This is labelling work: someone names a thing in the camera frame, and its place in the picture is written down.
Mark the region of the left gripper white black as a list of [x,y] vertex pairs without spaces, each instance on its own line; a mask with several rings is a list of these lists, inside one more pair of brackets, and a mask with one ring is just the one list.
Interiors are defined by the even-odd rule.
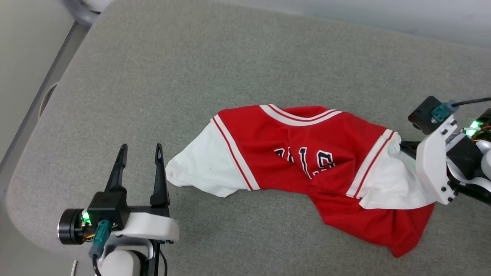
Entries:
[[[127,154],[128,145],[121,145],[109,175],[105,192],[126,191],[122,186],[122,176],[126,167]],[[155,165],[154,189],[150,197],[150,205],[154,208],[149,206],[131,207],[131,213],[124,228],[118,227],[115,223],[111,227],[103,227],[110,235],[170,243],[179,240],[177,222],[167,217],[167,209],[156,208],[170,205],[161,143],[156,145]],[[64,245],[81,245],[94,240],[98,227],[96,220],[90,217],[86,209],[66,209],[58,223],[58,239]]]

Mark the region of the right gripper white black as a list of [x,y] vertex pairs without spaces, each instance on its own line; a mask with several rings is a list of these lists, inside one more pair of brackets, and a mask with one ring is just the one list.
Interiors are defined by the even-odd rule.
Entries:
[[416,159],[416,175],[433,202],[447,205],[465,195],[483,202],[483,140],[457,132],[452,115],[417,122],[421,141],[400,142],[400,150]]

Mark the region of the red and white basketball jersey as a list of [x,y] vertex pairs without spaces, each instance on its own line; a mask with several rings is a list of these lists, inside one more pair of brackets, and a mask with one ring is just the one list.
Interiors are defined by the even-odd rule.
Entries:
[[340,110],[250,105],[218,112],[165,170],[173,185],[219,197],[308,195],[325,224],[399,258],[419,244],[435,203],[400,142]]

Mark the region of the grey fabric sofa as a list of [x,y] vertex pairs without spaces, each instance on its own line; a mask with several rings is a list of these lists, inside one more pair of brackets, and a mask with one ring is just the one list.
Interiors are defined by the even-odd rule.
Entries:
[[[128,202],[144,205],[156,144],[168,161],[220,110],[324,105],[420,140],[407,116],[430,95],[491,96],[491,49],[235,5],[117,0],[49,100],[7,210],[35,245],[89,264],[90,246],[63,246],[56,228],[104,189],[123,143]],[[180,239],[163,248],[169,276],[491,276],[491,207],[463,195],[437,204],[401,258],[328,227],[300,194],[170,186],[170,201]]]

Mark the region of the grey metal frame tube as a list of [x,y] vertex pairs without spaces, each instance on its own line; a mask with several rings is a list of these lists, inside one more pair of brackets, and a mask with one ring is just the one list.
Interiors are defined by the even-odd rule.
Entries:
[[114,0],[0,0],[0,169],[76,26]]

